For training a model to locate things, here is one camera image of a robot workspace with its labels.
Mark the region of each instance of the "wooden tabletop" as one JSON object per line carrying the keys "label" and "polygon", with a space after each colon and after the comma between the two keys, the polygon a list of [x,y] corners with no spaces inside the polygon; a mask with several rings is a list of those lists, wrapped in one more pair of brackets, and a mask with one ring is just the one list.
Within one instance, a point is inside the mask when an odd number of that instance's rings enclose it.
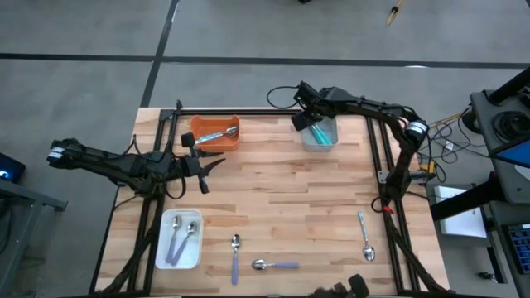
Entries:
{"label": "wooden tabletop", "polygon": [[[141,151],[152,150],[159,112],[158,108],[138,112],[134,133]],[[371,294],[395,294],[383,216],[370,208],[378,190],[364,118],[339,116],[339,144],[329,153],[303,151],[301,134],[288,116],[240,118],[239,148],[224,154],[227,160],[210,173],[210,193],[201,194],[197,179],[192,178],[184,198],[166,198],[164,209],[198,209],[202,213],[202,255],[192,270],[155,268],[152,295],[304,296],[320,286],[329,288],[340,281],[347,285],[347,279],[357,273],[366,280]],[[190,117],[179,118],[178,136],[189,131],[189,121]],[[398,156],[395,141],[392,148]],[[186,151],[177,137],[174,152]],[[424,194],[419,186],[411,190]],[[179,194],[180,182],[171,183],[170,192]],[[131,190],[120,190],[117,202],[132,195]],[[414,253],[437,282],[448,288],[429,204],[407,195],[403,205]],[[131,256],[141,207],[138,199],[115,211],[97,290],[105,288]],[[365,261],[362,253],[359,211],[364,212],[369,243],[377,252],[373,262]],[[235,233],[242,245],[239,281],[233,286],[230,239]],[[301,268],[256,272],[250,264],[258,258],[299,262]],[[400,263],[405,285],[410,285],[401,253]],[[145,262],[138,287],[142,286],[144,267]]]}

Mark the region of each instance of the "purple handle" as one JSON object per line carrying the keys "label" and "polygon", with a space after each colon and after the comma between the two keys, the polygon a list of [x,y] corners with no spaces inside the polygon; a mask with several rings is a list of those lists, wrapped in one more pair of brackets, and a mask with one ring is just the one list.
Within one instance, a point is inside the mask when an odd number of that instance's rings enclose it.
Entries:
{"label": "purple handle", "polygon": [[182,244],[179,246],[179,249],[175,252],[175,256],[173,257],[173,260],[171,260],[172,266],[175,266],[179,262],[179,259],[181,258],[181,254],[182,252],[184,252],[184,248],[186,247],[186,243],[188,242],[189,236],[190,235],[188,234],[188,236],[184,238],[184,241],[182,241]]}
{"label": "purple handle", "polygon": [[232,259],[232,285],[238,284],[238,254],[234,254]]}
{"label": "purple handle", "polygon": [[169,243],[169,252],[167,252],[166,262],[171,263],[173,260],[173,252],[175,251],[176,231],[173,232],[171,242]]}
{"label": "purple handle", "polygon": [[291,263],[291,262],[282,262],[282,263],[273,263],[273,267],[275,268],[286,268],[286,269],[298,269],[300,268],[299,263]]}

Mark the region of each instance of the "white tray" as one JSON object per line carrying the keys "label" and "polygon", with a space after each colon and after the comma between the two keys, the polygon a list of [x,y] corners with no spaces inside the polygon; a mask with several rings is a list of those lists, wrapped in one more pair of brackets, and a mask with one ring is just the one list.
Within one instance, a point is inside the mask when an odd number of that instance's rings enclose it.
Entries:
{"label": "white tray", "polygon": [[[175,252],[187,235],[188,225],[192,221],[198,223],[198,231],[188,238],[184,251],[182,252],[179,262],[172,266],[166,262],[166,256],[169,252],[171,237],[173,236],[173,219],[176,215],[182,218],[182,225],[176,232]],[[202,250],[202,231],[204,221],[200,211],[197,209],[168,209],[162,215],[160,235],[158,237],[157,258],[155,264],[158,269],[191,269],[200,262],[200,251]]]}

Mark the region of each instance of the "metal spoon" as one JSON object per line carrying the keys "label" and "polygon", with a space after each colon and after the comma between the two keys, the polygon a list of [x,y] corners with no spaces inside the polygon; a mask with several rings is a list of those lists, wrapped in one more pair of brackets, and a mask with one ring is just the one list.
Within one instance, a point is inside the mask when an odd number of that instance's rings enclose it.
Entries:
{"label": "metal spoon", "polygon": [[188,238],[197,232],[198,226],[197,222],[192,221],[190,225],[188,226],[188,234],[185,236],[184,241],[182,241],[181,245],[179,246],[179,249],[176,251],[175,256],[171,260],[171,265],[175,266],[179,259],[181,258],[181,254],[184,251],[184,248],[186,247],[186,243],[188,242]]}
{"label": "metal spoon", "polygon": [[182,219],[181,216],[176,215],[173,219],[173,236],[171,236],[171,241],[169,243],[169,252],[167,252],[166,256],[166,262],[171,263],[171,260],[173,259],[173,253],[175,252],[175,241],[176,241],[176,231],[178,231],[179,228],[181,228],[182,225]]}
{"label": "metal spoon", "polygon": [[366,233],[366,226],[364,225],[363,213],[359,211],[359,220],[361,222],[361,228],[363,229],[364,235],[364,249],[363,254],[366,261],[373,261],[375,258],[375,249],[368,244],[368,233]]}
{"label": "metal spoon", "polygon": [[203,142],[211,141],[222,136],[233,137],[235,136],[236,132],[238,132],[238,127],[229,127],[224,132],[217,132],[208,136],[199,137],[195,140],[195,144],[201,144]]}
{"label": "metal spoon", "polygon": [[295,262],[269,263],[261,259],[252,262],[252,268],[256,270],[265,270],[267,269],[267,267],[298,269],[300,268],[300,264],[295,263]]}
{"label": "metal spoon", "polygon": [[241,239],[239,235],[235,234],[232,238],[232,249],[234,250],[234,258],[232,259],[232,285],[238,284],[238,250],[241,246]]}

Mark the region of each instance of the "gray floor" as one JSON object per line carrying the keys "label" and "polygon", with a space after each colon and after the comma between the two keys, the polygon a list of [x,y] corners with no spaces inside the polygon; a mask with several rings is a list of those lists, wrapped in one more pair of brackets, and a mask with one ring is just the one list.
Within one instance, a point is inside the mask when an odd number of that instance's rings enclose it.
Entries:
{"label": "gray floor", "polygon": [[[0,2],[0,52],[154,55],[170,0]],[[530,62],[530,9],[524,0],[406,1],[395,23],[394,1],[181,0],[166,55]],[[21,291],[39,297],[89,289],[115,187],[83,171],[46,164],[54,139],[121,151],[129,142],[151,63],[0,60],[0,151],[27,164],[24,184],[68,200],[64,214],[43,214],[20,270]],[[494,89],[519,70],[410,69],[292,65],[164,63],[150,107],[266,106],[271,87],[306,80],[337,85],[371,99],[413,106],[434,121],[463,110],[469,93]],[[292,94],[274,94],[287,103]],[[470,132],[475,143],[481,137]],[[462,138],[458,132],[453,136]],[[491,162],[461,152],[444,165],[447,183],[484,181]],[[514,297],[495,285],[485,248],[441,238],[451,288]]]}

